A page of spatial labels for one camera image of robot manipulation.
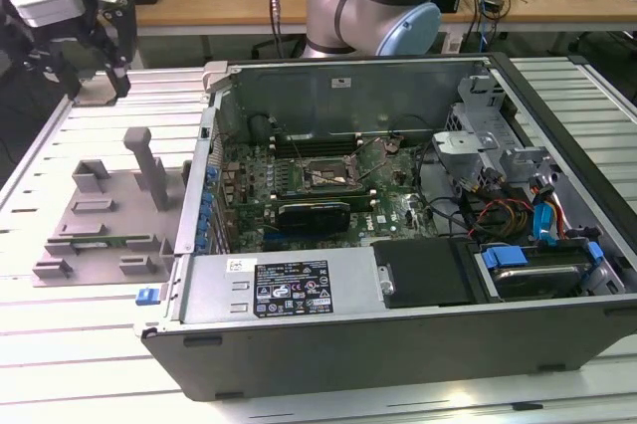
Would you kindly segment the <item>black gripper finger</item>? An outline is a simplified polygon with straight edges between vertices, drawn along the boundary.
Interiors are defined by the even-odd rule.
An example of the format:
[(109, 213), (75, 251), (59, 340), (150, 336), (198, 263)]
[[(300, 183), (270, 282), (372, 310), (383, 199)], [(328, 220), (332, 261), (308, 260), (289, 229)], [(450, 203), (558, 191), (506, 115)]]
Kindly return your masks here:
[(127, 71), (137, 50), (137, 23), (134, 0), (97, 0), (99, 13), (114, 28), (115, 42), (106, 41), (106, 75), (115, 96), (124, 98), (130, 90)]
[(55, 78), (68, 98), (73, 100), (80, 93), (82, 84), (77, 69), (62, 52), (61, 44), (67, 40), (76, 40), (106, 71), (107, 33), (104, 28), (44, 29), (44, 72)]

